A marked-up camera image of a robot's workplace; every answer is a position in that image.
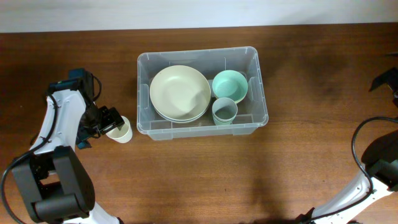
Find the cream cup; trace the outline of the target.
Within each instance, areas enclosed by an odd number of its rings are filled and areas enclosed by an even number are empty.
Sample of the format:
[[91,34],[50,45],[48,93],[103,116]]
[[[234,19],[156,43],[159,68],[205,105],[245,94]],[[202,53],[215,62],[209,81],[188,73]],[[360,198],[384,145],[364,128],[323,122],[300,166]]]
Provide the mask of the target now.
[[121,126],[121,129],[114,128],[110,132],[106,133],[107,137],[118,142],[118,143],[127,143],[132,139],[133,131],[131,128],[131,124],[129,120],[125,116],[121,116],[124,124]]

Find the grey cup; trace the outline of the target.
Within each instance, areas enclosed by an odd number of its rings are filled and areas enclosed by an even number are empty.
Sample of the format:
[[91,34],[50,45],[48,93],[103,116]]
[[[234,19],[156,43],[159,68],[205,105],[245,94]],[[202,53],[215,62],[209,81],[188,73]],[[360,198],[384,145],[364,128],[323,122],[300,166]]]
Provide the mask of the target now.
[[212,105],[212,115],[218,113],[234,114],[238,113],[238,106],[231,98],[218,98]]

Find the green small bowl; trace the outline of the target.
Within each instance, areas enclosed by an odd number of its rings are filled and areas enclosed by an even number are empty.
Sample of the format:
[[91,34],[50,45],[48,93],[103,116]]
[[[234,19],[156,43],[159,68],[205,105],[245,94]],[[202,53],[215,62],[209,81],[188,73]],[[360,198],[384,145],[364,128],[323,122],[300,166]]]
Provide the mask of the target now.
[[247,94],[248,81],[240,72],[224,70],[214,77],[211,87],[216,98],[231,98],[235,101]]

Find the green cup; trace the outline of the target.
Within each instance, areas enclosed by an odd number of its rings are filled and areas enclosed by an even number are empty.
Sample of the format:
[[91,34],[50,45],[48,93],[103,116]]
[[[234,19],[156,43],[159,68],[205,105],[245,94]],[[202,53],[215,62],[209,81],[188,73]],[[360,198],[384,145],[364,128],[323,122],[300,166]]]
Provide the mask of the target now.
[[229,125],[232,124],[235,117],[236,116],[234,114],[218,113],[218,114],[213,114],[213,121],[217,126]]

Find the yellow small bowl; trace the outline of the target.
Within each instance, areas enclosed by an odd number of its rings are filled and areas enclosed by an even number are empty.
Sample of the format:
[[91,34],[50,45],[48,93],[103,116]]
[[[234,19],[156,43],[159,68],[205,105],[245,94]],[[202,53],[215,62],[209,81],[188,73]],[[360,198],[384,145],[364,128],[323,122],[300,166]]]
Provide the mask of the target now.
[[238,100],[235,100],[234,102],[235,102],[236,104],[238,104],[238,103],[242,102],[242,101],[245,99],[245,97],[246,97],[246,95],[242,96],[242,97],[241,97],[240,99],[238,99]]

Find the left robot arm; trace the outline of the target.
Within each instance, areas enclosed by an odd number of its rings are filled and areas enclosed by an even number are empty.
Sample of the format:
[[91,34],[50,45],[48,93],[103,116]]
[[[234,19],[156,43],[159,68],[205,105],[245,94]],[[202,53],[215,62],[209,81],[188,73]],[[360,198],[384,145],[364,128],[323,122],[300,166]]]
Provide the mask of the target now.
[[10,171],[27,212],[36,223],[121,223],[101,208],[93,183],[75,148],[89,148],[89,138],[121,129],[115,108],[97,107],[100,81],[84,68],[70,70],[68,79],[51,83],[41,130],[28,152],[15,159]]

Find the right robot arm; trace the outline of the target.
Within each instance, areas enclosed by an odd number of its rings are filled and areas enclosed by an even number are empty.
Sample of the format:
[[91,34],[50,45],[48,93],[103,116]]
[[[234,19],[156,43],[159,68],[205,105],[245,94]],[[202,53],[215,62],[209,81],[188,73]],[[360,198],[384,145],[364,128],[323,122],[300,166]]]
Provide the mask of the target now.
[[375,139],[358,158],[359,131],[371,121],[397,123],[397,118],[375,116],[362,121],[351,138],[351,153],[359,172],[327,203],[299,215],[295,223],[354,223],[353,218],[379,199],[397,192],[397,131]]

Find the clear plastic storage bin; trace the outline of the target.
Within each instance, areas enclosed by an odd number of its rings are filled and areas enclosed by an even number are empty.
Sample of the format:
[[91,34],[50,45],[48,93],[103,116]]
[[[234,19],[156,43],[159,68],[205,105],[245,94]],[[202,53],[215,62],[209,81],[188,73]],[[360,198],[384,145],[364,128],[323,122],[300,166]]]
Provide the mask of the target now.
[[[186,65],[201,72],[208,81],[223,70],[242,73],[248,81],[245,99],[230,125],[214,124],[207,109],[190,123],[174,123],[161,117],[150,101],[150,84],[156,74],[172,65]],[[247,135],[269,120],[259,55],[254,47],[146,52],[137,58],[137,130],[155,141],[200,136]]]

